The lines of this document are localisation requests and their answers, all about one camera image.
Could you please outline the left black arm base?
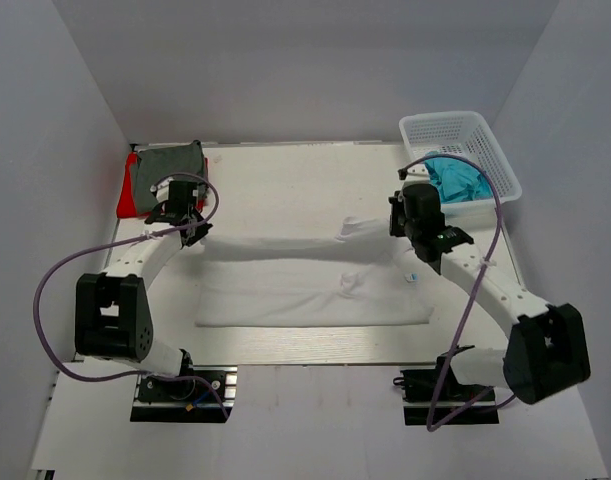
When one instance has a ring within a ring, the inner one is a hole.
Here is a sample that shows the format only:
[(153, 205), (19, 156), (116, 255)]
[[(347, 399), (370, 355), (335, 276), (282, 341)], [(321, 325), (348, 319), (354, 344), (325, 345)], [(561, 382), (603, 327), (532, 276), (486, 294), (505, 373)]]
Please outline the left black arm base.
[(224, 424), (227, 418), (210, 389), (219, 395), (227, 415), (232, 412), (237, 387), (238, 368), (192, 366), (188, 374), (197, 380), (165, 382), (139, 377), (132, 402), (133, 423)]

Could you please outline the white t shirt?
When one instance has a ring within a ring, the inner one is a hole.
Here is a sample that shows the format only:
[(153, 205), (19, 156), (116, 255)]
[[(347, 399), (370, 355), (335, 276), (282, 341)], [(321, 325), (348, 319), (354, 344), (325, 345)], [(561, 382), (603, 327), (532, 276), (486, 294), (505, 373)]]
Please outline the white t shirt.
[(210, 236), (199, 257), (198, 327), (425, 324), (433, 308), (404, 238), (383, 219), (346, 218), (333, 236)]

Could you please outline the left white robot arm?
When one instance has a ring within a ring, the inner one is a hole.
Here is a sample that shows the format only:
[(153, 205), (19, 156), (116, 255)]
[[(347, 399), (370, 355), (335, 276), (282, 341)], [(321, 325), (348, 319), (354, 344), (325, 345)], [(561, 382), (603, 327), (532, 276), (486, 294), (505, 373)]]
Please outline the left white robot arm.
[(177, 174), (156, 182), (157, 201), (140, 234), (123, 244), (123, 255), (76, 284), (76, 352), (112, 360), (162, 376), (162, 387), (184, 399), (196, 387), (196, 374), (183, 366), (185, 352), (155, 336), (147, 291), (163, 266), (181, 250), (199, 243), (212, 228), (198, 208), (212, 185), (202, 177)]

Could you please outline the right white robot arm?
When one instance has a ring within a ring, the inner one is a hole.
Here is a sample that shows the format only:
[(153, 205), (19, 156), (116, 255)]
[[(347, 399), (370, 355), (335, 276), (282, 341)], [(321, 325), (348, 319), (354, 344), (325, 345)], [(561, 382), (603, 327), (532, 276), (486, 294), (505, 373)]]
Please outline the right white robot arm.
[(437, 359), (436, 389), (457, 399), (472, 385), (509, 389), (533, 405), (591, 375), (581, 313), (530, 293), (486, 259), (464, 230), (450, 226), (437, 189), (407, 182), (390, 197), (390, 233), (406, 237), (417, 258), (460, 287), (502, 329), (503, 350), (456, 344)]

